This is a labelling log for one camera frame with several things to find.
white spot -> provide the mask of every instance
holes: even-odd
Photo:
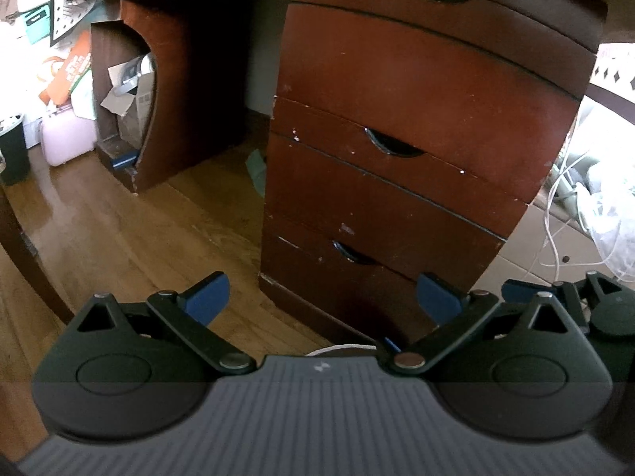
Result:
[[[313,368],[315,370],[317,370],[318,372],[323,372],[324,370],[328,370],[331,368],[331,365],[329,365],[326,362],[322,362],[321,364],[318,365],[313,365]]]
[[[285,240],[284,238],[282,238],[282,236],[278,236],[278,239],[282,240],[284,243],[286,243],[287,245],[290,245],[294,249],[299,249],[299,247],[296,244],[291,243],[289,240]]]
[[[351,229],[350,227],[348,227],[345,223],[342,224],[342,226],[340,227],[340,230],[348,234],[355,234],[355,231]]]

orange bag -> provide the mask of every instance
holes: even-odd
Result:
[[[90,32],[85,30],[80,34],[53,82],[40,93],[40,100],[45,104],[53,100],[55,105],[62,105],[69,99],[71,91],[88,68],[90,68]]]

circular cap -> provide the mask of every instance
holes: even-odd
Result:
[[[515,356],[494,366],[492,378],[506,392],[523,397],[546,397],[566,384],[559,364],[540,356]]]
[[[220,366],[230,370],[243,370],[251,363],[251,357],[243,352],[230,352],[220,359]]]
[[[150,379],[150,364],[130,354],[106,354],[85,362],[77,370],[77,382],[99,395],[123,395]]]
[[[425,358],[416,352],[400,352],[395,354],[393,363],[401,369],[414,370],[425,365]]]

gray ribbed surface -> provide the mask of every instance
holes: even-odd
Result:
[[[19,467],[28,476],[598,476],[624,469],[587,435],[520,445],[472,431],[423,381],[393,378],[370,357],[268,357],[253,374],[218,381],[198,412],[156,437],[114,446],[51,437]]]

tiled wall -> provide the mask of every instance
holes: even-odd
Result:
[[[474,285],[474,288],[490,291],[500,297],[501,285],[510,278],[537,284],[551,284],[555,269],[543,267],[540,264],[540,262],[546,265],[554,264],[551,247],[547,244],[542,249],[545,240],[543,219],[544,211],[533,204],[529,205],[525,216],[520,220],[507,243]],[[551,216],[550,230],[552,234],[555,234],[562,226],[564,226],[562,221]],[[558,279],[577,281],[584,278],[587,270],[598,270],[613,276],[613,273],[606,265],[572,266],[577,263],[595,263],[600,261],[600,256],[593,241],[572,226],[565,226],[554,237],[554,241],[561,260],[560,277]],[[569,257],[567,263],[562,262],[565,256]]]

